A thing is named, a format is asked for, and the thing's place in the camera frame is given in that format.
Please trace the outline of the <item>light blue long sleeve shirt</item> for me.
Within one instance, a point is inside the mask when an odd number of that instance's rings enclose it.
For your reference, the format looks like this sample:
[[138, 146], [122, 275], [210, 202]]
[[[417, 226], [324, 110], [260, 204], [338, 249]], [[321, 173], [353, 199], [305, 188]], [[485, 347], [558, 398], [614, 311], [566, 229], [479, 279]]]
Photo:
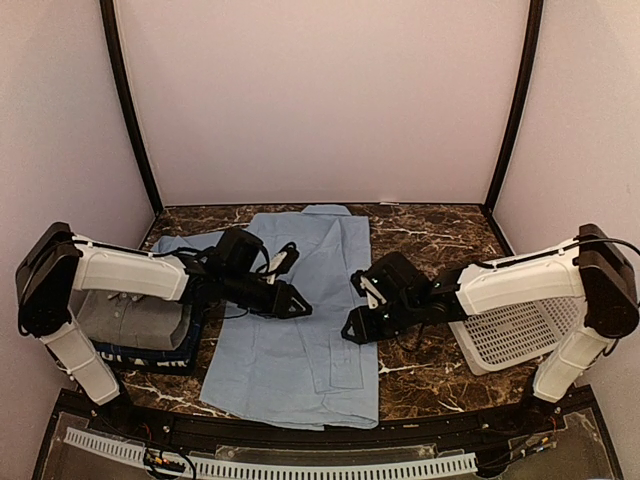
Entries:
[[300, 212], [257, 213], [246, 229], [270, 254], [296, 244], [300, 257], [284, 279], [313, 313], [266, 319], [228, 305], [200, 401], [284, 428], [377, 426], [377, 347], [341, 336], [349, 312], [366, 302], [350, 277], [371, 263], [368, 218], [342, 205], [312, 205]]

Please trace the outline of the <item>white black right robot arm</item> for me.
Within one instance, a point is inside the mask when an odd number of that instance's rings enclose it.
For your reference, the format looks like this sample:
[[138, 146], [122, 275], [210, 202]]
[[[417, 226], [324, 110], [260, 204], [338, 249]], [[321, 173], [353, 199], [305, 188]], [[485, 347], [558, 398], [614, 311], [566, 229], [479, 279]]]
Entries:
[[449, 325], [473, 374], [540, 358], [529, 394], [510, 413], [534, 432], [549, 405], [596, 360], [639, 326], [636, 274], [621, 247], [597, 225], [535, 253], [477, 261], [427, 277], [391, 252], [351, 282], [366, 304], [351, 310], [341, 335], [364, 345], [414, 326]]

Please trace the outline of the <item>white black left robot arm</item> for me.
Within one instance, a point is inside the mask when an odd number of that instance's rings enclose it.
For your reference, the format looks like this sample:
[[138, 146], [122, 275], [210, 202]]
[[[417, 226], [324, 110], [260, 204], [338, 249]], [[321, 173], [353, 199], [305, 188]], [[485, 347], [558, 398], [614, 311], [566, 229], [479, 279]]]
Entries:
[[312, 306], [282, 280], [299, 258], [293, 242], [274, 258], [263, 241], [240, 228], [228, 228], [204, 249], [177, 247], [154, 253], [100, 243], [54, 222], [19, 264], [16, 274], [18, 329], [40, 340], [97, 406], [120, 436], [141, 427], [140, 412], [122, 395], [113, 370], [103, 361], [76, 319], [82, 292], [109, 291], [180, 304], [233, 303], [264, 318], [295, 319]]

